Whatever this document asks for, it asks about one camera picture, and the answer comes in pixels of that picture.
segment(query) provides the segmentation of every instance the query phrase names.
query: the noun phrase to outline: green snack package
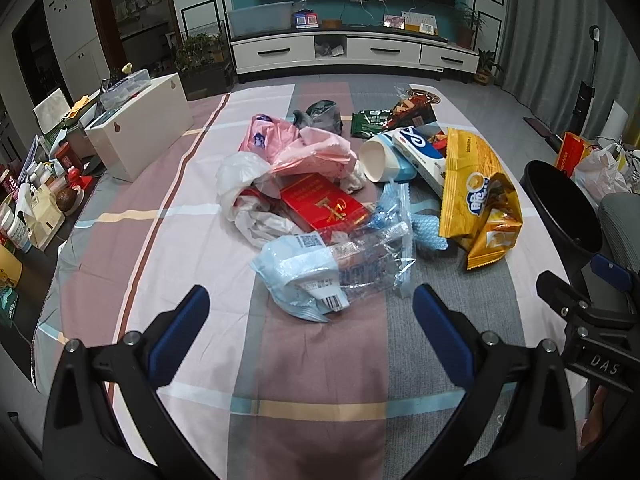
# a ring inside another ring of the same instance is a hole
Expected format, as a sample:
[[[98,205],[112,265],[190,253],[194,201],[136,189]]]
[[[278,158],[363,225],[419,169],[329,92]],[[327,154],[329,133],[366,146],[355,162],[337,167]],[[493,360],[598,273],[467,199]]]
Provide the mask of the green snack package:
[[[18,294],[8,286],[0,290],[0,324],[11,327]]]
[[[391,110],[363,110],[351,117],[351,137],[368,140],[379,134],[385,126]]]

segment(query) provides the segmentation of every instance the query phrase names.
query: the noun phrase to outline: qr code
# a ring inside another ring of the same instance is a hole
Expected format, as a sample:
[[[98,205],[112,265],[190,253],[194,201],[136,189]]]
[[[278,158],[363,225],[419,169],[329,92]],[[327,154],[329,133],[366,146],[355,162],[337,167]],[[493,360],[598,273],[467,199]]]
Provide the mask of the qr code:
[[[302,248],[324,246],[322,238],[318,233],[311,233],[309,235],[298,235],[298,243]]]

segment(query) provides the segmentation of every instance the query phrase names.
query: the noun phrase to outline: blue plastic wrapper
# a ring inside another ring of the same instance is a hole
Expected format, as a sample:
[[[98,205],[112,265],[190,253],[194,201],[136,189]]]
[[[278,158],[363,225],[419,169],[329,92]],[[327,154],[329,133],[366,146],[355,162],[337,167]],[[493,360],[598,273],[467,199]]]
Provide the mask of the blue plastic wrapper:
[[[327,322],[326,314],[384,290],[410,294],[414,262],[408,185],[388,183],[363,226],[348,234],[281,236],[265,244],[251,267],[283,310]]]
[[[412,215],[414,225],[414,239],[418,247],[425,247],[434,251],[444,251],[449,247],[446,238],[438,234],[440,219],[434,215]]]

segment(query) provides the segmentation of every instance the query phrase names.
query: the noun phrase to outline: potted plant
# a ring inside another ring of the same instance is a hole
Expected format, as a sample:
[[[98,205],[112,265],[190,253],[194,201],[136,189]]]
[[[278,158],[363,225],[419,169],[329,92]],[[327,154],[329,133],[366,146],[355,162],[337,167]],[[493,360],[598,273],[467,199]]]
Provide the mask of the potted plant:
[[[465,4],[457,4],[456,24],[458,26],[458,40],[456,43],[470,50],[474,34],[482,30],[484,19],[480,16],[479,11],[473,10]]]
[[[495,52],[491,50],[478,50],[478,70],[474,74],[474,81],[481,85],[488,85],[493,76],[494,66],[504,72],[502,67],[495,62]]]
[[[231,83],[223,44],[217,34],[196,34],[182,42],[175,54],[175,66],[188,100],[202,99],[228,91]]]

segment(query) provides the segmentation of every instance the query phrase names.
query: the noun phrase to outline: black trash bin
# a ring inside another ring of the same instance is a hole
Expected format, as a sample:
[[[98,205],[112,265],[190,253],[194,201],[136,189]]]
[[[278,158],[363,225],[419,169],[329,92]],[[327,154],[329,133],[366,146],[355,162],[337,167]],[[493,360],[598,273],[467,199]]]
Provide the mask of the black trash bin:
[[[564,270],[573,277],[602,248],[602,228],[587,197],[562,171],[532,160],[520,180],[558,250]]]

